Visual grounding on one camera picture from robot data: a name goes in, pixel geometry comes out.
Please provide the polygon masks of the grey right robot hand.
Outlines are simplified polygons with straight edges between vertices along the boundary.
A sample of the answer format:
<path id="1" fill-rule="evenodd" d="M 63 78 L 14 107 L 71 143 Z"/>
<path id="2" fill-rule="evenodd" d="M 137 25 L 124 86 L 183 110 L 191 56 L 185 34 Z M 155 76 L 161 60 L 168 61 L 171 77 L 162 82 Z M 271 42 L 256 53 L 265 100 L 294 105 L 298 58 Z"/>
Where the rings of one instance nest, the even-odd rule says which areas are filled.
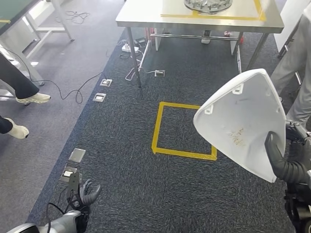
<path id="1" fill-rule="evenodd" d="M 311 178 L 311 133 L 300 123 L 288 120 L 285 135 L 290 141 L 286 157 L 278 148 L 276 133 L 269 131 L 265 140 L 264 146 L 273 173 L 288 183 L 306 183 Z"/>

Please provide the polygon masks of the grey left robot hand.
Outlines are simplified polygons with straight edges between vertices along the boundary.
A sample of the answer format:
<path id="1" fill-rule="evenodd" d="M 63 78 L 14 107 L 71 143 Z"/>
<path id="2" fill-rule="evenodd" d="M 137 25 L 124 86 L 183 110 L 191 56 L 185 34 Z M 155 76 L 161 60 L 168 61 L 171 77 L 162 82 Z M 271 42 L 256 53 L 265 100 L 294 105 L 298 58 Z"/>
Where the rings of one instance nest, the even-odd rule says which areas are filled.
<path id="1" fill-rule="evenodd" d="M 100 194 L 102 187 L 98 184 L 93 186 L 92 179 L 86 180 L 79 191 L 79 207 L 81 216 L 78 219 L 77 232 L 85 233 L 91 215 L 91 206 L 94 204 Z"/>

